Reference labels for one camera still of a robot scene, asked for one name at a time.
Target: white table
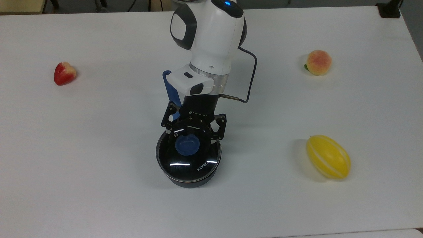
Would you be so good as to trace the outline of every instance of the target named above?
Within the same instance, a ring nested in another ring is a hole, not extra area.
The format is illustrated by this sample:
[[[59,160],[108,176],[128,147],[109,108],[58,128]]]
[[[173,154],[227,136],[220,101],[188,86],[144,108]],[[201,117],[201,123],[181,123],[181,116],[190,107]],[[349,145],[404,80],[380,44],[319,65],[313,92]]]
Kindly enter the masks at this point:
[[[423,227],[423,63],[402,17],[376,7],[245,11],[258,57],[250,102],[220,99],[222,161],[206,185],[171,183],[155,158],[164,70],[190,52],[170,12],[0,16],[0,237],[263,238]],[[332,55],[325,76],[303,68]],[[53,83],[61,61],[78,71]],[[225,93],[245,97],[237,53]],[[305,141],[349,153],[323,178]]]
[[[329,235],[296,236],[297,238],[422,238],[423,234],[415,229],[354,232]]]

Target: fake peach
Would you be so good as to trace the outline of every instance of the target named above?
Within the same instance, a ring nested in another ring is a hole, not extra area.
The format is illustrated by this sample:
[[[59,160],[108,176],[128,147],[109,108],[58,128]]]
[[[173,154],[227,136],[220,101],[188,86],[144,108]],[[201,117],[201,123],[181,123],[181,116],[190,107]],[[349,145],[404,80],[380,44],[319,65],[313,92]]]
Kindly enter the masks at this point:
[[[324,50],[313,50],[308,54],[306,70],[314,75],[324,75],[332,65],[332,57]]]

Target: table leg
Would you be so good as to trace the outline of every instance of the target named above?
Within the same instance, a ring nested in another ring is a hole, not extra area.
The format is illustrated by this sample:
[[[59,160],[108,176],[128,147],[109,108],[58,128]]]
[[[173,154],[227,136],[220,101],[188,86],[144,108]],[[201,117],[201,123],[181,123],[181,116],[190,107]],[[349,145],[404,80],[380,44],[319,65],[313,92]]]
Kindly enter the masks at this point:
[[[50,1],[52,2],[53,7],[54,7],[55,9],[59,9],[59,8],[60,8],[59,3],[57,2],[57,0],[50,0]]]
[[[106,2],[106,0],[100,0],[100,2],[102,3],[102,6],[103,6],[103,7],[105,7],[105,8],[107,7],[107,2]]]

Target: black stand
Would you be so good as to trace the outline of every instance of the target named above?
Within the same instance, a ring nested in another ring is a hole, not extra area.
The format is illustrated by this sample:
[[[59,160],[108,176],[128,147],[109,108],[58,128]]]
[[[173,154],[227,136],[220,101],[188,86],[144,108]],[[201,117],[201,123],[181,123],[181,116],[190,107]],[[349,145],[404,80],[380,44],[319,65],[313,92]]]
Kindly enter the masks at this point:
[[[400,13],[398,4],[401,0],[392,0],[388,3],[377,3],[376,6],[379,9],[379,14],[383,18],[399,18]]]
[[[101,5],[98,0],[94,0],[94,3],[96,5],[96,12],[107,12],[107,9],[102,8],[102,6],[107,7],[106,0],[100,0],[100,2],[101,2]]]
[[[53,5],[53,7],[55,8],[55,9],[59,9],[60,8],[60,5],[59,5],[59,3],[57,2],[57,0],[50,0],[51,2],[52,2],[52,5]]]

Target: fake fruit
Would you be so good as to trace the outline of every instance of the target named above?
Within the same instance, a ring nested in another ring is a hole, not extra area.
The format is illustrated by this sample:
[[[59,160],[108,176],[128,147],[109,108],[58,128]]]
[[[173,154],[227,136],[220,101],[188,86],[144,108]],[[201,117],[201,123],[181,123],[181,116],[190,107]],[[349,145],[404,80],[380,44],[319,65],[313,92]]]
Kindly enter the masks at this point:
[[[313,50],[308,54],[305,69],[314,75],[324,75],[332,65],[332,57],[324,50]]]
[[[324,176],[344,179],[348,176],[351,161],[346,151],[336,141],[324,135],[310,136],[307,154],[314,166]]]
[[[65,85],[72,82],[76,75],[77,71],[68,62],[61,62],[54,70],[54,82],[57,85]]]

